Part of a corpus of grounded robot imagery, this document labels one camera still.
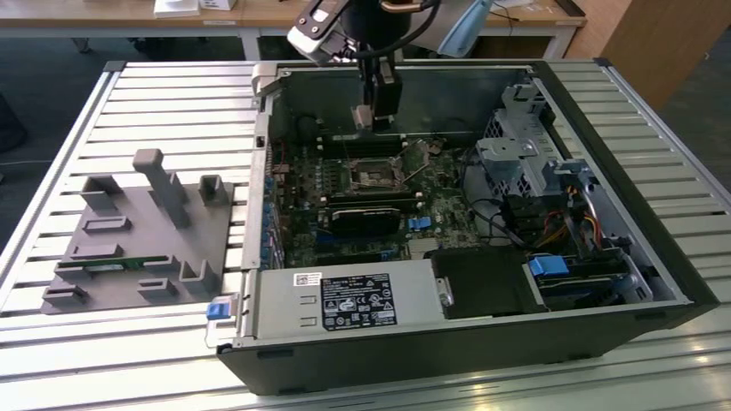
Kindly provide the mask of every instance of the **workbench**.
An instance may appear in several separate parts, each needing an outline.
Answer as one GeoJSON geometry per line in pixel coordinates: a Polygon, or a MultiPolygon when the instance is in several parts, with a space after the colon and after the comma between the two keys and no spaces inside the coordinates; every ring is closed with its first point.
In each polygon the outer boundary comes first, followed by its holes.
{"type": "MultiPolygon", "coordinates": [[[[552,62],[566,88],[722,304],[603,357],[306,396],[257,397],[207,347],[205,304],[45,316],[84,178],[145,184],[132,155],[159,148],[183,183],[235,184],[224,293],[240,289],[253,121],[253,63],[108,65],[0,256],[4,409],[679,409],[731,397],[731,200],[614,68],[552,62]]],[[[582,149],[563,127],[571,154],[582,149]]],[[[220,336],[233,329],[217,329],[220,336]]]]}
{"type": "MultiPolygon", "coordinates": [[[[247,60],[260,60],[259,38],[287,34],[307,0],[239,0],[231,11],[201,10],[197,16],[169,19],[155,18],[153,4],[153,0],[0,0],[0,37],[239,37],[247,60]]],[[[554,0],[538,0],[508,13],[511,21],[490,16],[480,36],[548,37],[544,57],[562,58],[586,19],[570,16],[554,0]]]]}

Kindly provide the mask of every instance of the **floor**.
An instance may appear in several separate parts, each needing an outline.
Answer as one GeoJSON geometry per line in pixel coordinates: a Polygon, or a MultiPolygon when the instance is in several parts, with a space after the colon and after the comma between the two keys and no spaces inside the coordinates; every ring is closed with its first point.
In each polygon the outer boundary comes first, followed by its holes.
{"type": "MultiPolygon", "coordinates": [[[[237,39],[167,39],[147,54],[127,39],[93,39],[79,54],[68,39],[0,39],[0,93],[28,129],[27,143],[0,153],[0,249],[25,211],[99,73],[109,60],[243,60],[237,39]]],[[[660,115],[731,189],[731,31],[660,115]]]]}

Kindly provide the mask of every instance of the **warning label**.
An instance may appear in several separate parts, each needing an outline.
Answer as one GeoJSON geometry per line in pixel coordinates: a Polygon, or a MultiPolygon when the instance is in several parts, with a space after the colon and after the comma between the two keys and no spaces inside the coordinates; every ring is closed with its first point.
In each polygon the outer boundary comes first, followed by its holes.
{"type": "Polygon", "coordinates": [[[388,274],[323,278],[322,326],[327,331],[396,324],[388,274]]]}

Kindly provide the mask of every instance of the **circuit board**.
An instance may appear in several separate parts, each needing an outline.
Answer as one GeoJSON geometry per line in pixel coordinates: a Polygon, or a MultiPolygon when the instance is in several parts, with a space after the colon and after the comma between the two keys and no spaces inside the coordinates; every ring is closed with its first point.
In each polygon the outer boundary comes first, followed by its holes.
{"type": "Polygon", "coordinates": [[[288,268],[423,258],[410,244],[434,249],[480,244],[458,185],[464,149],[442,150],[432,138],[404,141],[402,152],[383,158],[323,158],[311,146],[279,156],[273,170],[288,268]],[[418,210],[402,213],[392,234],[344,239],[322,227],[327,196],[402,192],[418,192],[422,200],[418,210]]]}

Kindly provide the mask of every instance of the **yellow wire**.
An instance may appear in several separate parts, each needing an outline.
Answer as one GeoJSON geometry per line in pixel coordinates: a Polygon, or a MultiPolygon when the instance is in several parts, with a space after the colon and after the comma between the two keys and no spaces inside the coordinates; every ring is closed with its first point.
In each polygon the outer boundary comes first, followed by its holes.
{"type": "Polygon", "coordinates": [[[564,225],[563,227],[560,227],[560,229],[559,229],[555,233],[552,233],[552,234],[548,236],[548,238],[546,238],[546,240],[543,240],[543,241],[540,242],[540,244],[538,244],[536,248],[540,248],[540,247],[543,247],[546,244],[548,244],[550,242],[558,240],[559,237],[563,235],[563,233],[566,233],[566,231],[567,231],[567,227],[566,227],[566,225],[564,225]]]}

